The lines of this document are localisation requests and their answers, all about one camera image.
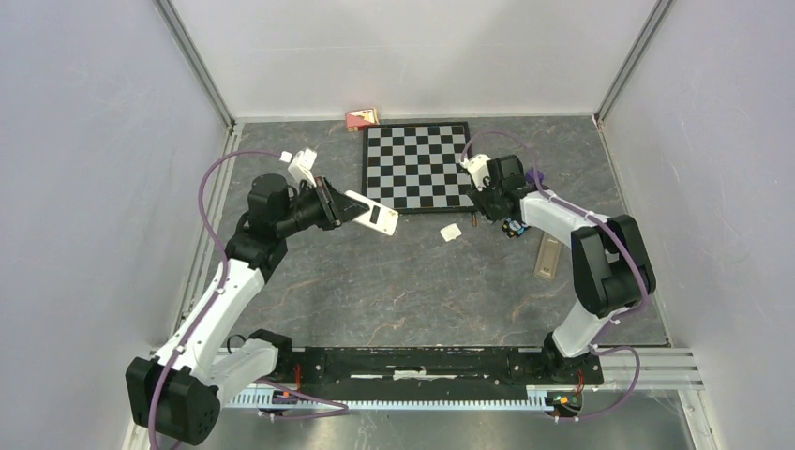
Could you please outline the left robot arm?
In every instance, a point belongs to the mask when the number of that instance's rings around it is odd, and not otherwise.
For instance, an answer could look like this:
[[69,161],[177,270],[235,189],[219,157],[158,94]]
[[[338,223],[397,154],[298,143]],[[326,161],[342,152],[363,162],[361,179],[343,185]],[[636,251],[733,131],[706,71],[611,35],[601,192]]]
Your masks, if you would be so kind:
[[258,379],[287,380],[294,370],[288,337],[258,330],[218,359],[218,350],[249,302],[262,291],[288,251],[287,240],[310,227],[324,231],[352,221],[375,225],[385,206],[337,191],[325,178],[298,187],[274,173],[251,185],[240,217],[199,304],[154,356],[136,357],[126,371],[133,421],[147,429],[151,448],[167,436],[202,443],[221,409]]

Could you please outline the red white remote control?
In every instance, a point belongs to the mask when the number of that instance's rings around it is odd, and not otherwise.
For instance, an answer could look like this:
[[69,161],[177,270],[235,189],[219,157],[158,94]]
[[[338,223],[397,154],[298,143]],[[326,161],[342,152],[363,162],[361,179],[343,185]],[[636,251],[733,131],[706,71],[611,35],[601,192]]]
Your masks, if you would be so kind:
[[363,213],[358,214],[352,220],[354,223],[369,228],[377,233],[387,236],[394,235],[398,226],[398,211],[382,203],[375,202],[353,190],[346,190],[344,195],[366,207]]

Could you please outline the white remote battery cover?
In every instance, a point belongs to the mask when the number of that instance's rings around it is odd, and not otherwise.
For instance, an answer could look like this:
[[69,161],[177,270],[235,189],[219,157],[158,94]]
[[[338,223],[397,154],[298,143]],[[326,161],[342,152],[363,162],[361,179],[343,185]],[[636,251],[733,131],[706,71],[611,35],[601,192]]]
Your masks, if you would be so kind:
[[450,242],[458,239],[462,235],[462,230],[455,223],[447,225],[440,229],[440,236],[444,242]]

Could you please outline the beige remote control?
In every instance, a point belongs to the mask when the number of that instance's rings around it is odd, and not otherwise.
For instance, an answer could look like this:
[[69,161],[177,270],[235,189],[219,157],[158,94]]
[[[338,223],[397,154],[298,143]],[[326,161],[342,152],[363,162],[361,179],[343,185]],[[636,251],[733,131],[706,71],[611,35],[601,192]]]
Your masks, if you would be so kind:
[[538,249],[533,274],[537,278],[551,281],[556,277],[563,244],[549,233],[544,233]]

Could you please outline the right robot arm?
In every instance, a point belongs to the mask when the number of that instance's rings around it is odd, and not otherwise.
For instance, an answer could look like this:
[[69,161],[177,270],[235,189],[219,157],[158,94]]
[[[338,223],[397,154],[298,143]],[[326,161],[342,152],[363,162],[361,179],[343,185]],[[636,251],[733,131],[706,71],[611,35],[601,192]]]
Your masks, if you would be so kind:
[[543,184],[537,170],[525,171],[516,156],[478,154],[460,165],[472,179],[468,196],[487,219],[506,220],[506,234],[536,228],[570,250],[577,300],[545,338],[541,358],[544,375],[564,383],[578,372],[603,328],[647,302],[656,289],[638,223],[628,215],[608,217],[564,200]]

